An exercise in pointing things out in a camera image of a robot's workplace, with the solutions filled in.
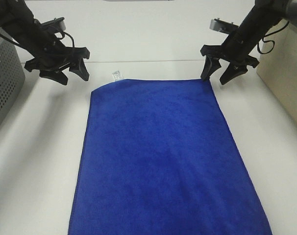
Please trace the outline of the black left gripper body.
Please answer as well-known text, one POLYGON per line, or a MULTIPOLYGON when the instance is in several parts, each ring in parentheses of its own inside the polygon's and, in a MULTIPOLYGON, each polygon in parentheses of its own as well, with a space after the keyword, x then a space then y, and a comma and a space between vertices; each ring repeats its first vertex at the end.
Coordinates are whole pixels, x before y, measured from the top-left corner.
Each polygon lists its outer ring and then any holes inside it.
POLYGON ((86 47, 67 47, 59 39, 24 40, 25 49, 33 59, 25 63, 27 71, 62 72, 79 59, 89 59, 90 52, 86 47))

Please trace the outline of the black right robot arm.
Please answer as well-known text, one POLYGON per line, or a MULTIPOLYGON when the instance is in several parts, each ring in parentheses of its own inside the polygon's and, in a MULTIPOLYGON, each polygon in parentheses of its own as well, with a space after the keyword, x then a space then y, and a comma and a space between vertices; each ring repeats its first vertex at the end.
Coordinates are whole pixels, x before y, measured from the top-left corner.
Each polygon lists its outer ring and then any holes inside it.
POLYGON ((282 19, 297 24, 297 0, 256 0, 240 25, 212 19, 210 29, 228 36, 221 45, 202 46, 200 53, 205 57, 205 64, 201 79, 209 80, 221 67, 221 59, 229 62, 220 77, 223 85, 245 74, 248 66, 257 67, 259 62, 250 56, 250 52, 258 46, 260 40, 269 36, 267 32, 282 19))

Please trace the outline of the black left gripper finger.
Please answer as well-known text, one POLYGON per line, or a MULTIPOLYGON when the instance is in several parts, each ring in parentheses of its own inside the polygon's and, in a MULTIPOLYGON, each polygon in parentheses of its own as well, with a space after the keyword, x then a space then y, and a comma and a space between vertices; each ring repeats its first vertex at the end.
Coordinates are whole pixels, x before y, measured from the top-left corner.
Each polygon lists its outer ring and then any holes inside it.
POLYGON ((52 81, 55 81, 61 85, 67 85, 68 78, 63 72, 55 72, 55 71, 45 71, 41 70, 39 73, 41 78, 46 78, 52 81))
POLYGON ((84 60, 79 59, 69 67, 69 71, 78 75, 82 80, 89 80, 89 73, 85 67, 84 60))

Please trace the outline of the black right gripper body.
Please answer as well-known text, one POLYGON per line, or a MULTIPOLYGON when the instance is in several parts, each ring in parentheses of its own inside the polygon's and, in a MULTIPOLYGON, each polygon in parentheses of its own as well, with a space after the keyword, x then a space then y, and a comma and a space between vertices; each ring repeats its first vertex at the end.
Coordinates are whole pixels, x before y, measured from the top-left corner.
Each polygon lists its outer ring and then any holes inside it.
POLYGON ((243 35, 233 31, 221 45, 203 45, 202 56, 224 59, 233 65, 257 67, 259 61, 249 55, 257 42, 245 39, 243 35))

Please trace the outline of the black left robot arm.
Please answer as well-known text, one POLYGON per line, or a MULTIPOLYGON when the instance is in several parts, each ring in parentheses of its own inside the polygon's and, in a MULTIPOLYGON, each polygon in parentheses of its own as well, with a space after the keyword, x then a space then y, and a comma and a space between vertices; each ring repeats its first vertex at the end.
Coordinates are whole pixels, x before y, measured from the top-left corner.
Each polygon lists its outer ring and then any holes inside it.
POLYGON ((25 63, 27 71, 38 70, 41 78, 67 85, 63 70, 68 69, 88 81, 84 59, 90 52, 86 47, 65 46, 62 39, 70 36, 65 30, 63 17, 41 23, 25 1, 0 0, 0 37, 33 56, 25 63))

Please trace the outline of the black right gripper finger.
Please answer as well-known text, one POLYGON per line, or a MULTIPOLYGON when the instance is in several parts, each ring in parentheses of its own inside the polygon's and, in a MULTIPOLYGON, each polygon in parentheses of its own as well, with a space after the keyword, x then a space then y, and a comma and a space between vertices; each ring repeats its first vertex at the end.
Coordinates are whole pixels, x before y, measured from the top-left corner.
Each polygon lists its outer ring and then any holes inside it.
POLYGON ((202 79, 202 81, 209 80, 210 76, 220 68, 221 68, 221 64, 219 62, 219 58, 207 55, 205 58, 204 68, 200 78, 202 79))
POLYGON ((246 66, 237 66, 233 64, 229 64, 226 71, 220 77, 220 83, 225 85, 232 79, 247 73, 248 69, 246 66))

